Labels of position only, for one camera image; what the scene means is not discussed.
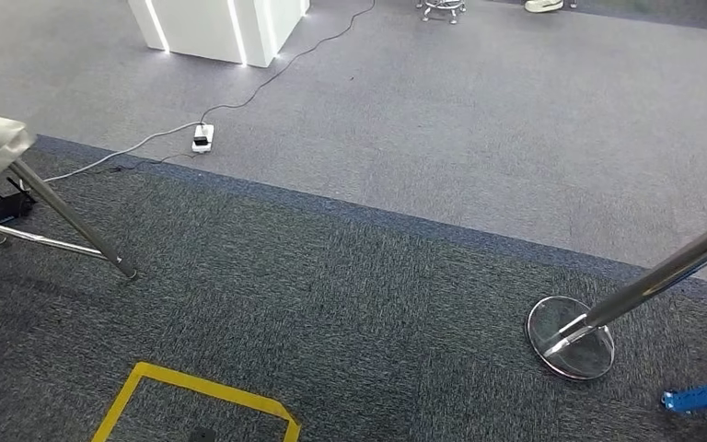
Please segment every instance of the black device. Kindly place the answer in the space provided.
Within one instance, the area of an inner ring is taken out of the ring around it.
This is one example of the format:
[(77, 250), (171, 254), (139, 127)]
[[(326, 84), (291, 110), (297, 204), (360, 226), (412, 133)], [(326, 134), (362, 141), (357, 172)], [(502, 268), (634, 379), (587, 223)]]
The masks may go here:
[(195, 135), (193, 137), (193, 143), (195, 145), (209, 145), (210, 144), (206, 135)]
[(9, 196), (0, 195), (0, 224), (28, 215), (36, 203), (36, 200), (28, 192), (21, 189), (14, 180), (11, 178), (6, 180), (15, 186), (17, 193)]

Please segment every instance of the floor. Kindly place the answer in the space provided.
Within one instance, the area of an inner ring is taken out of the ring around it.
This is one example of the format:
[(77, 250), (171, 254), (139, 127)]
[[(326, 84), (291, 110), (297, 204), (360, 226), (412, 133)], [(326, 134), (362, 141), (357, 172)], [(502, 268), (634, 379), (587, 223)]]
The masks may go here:
[[(50, 175), (99, 156), (42, 138), (26, 160)], [(611, 324), (615, 366), (568, 382), (527, 344), (527, 312), (550, 295), (594, 302), (622, 284), (612, 268), (638, 269), (174, 165), (54, 187), (140, 277), (0, 246), (0, 441), (91, 440), (138, 361), (275, 399), (303, 442), (707, 440), (707, 413), (659, 401), (707, 383), (706, 281)], [(46, 204), (13, 226), (76, 238)], [(144, 380), (107, 440), (199, 427), (264, 442), (285, 422)]]
[[(313, 2), (261, 70), (148, 50), (122, 0), (0, 0), (0, 114), (123, 149), (240, 102), (368, 4)], [(611, 4), (533, 16), (472, 0), (453, 27), (377, 0), (247, 108), (214, 113), (214, 152), (178, 162), (655, 264), (707, 227), (707, 14), (599, 15)], [(189, 137), (135, 153), (183, 152)]]

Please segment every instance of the stool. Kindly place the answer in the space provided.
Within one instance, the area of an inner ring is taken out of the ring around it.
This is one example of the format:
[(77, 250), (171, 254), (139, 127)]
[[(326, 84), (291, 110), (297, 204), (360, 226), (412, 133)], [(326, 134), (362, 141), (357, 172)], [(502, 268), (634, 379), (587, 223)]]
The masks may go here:
[(437, 9), (441, 11), (451, 11), (451, 21), (449, 21), (449, 23), (452, 25), (457, 24), (457, 9), (459, 12), (468, 10), (465, 7), (465, 0), (423, 0), (416, 4), (417, 9), (422, 7), (426, 7), (422, 21), (429, 21), (429, 12), (433, 9)]
[(28, 184), (36, 195), (58, 212), (58, 214), (74, 227), (83, 238), (87, 239), (95, 249), (45, 238), (41, 235), (35, 235), (1, 225), (0, 235), (37, 242), (56, 249), (69, 250), (109, 261), (127, 277), (135, 277), (136, 270), (132, 265), (121, 258), (120, 253), (118, 253), (109, 242), (105, 241), (98, 232), (91, 228), (69, 204), (62, 200), (36, 172), (20, 159), (20, 156), (34, 144), (35, 140), (36, 137), (26, 131), (25, 123), (0, 118), (0, 174), (7, 169), (14, 172), (15, 175)]

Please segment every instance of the led light strip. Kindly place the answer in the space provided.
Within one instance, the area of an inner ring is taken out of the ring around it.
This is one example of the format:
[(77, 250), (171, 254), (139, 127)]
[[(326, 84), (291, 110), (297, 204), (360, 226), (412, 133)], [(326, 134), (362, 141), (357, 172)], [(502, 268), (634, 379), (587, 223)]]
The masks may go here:
[(237, 41), (239, 59), (243, 65), (248, 65), (248, 57), (245, 55), (245, 46), (242, 44), (242, 31), (239, 29), (239, 19), (237, 18), (237, 10), (234, 8), (234, 0), (226, 0), (226, 3), (229, 6), (229, 15), (232, 17), (234, 39)]
[(264, 12), (267, 15), (267, 34), (270, 36), (270, 44), (272, 45), (272, 55), (278, 56), (278, 41), (275, 38), (275, 25), (272, 22), (272, 0), (266, 0)]
[(153, 19), (153, 26), (156, 27), (158, 37), (159, 39), (161, 39), (161, 45), (164, 46), (164, 51), (169, 52), (169, 43), (167, 43), (167, 36), (164, 35), (164, 30), (161, 28), (161, 23), (158, 22), (156, 10), (153, 8), (153, 0), (145, 0), (145, 4), (147, 5), (147, 12), (150, 13), (150, 17)]

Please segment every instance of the stainless steel stanchion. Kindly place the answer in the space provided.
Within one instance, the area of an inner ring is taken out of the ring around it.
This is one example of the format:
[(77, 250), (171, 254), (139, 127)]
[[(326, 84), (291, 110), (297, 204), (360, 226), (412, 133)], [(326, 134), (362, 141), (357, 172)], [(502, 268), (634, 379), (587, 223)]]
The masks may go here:
[(556, 373), (576, 380), (599, 378), (614, 362), (607, 324), (706, 265), (707, 232), (592, 308), (569, 297), (541, 299), (527, 315), (527, 337)]

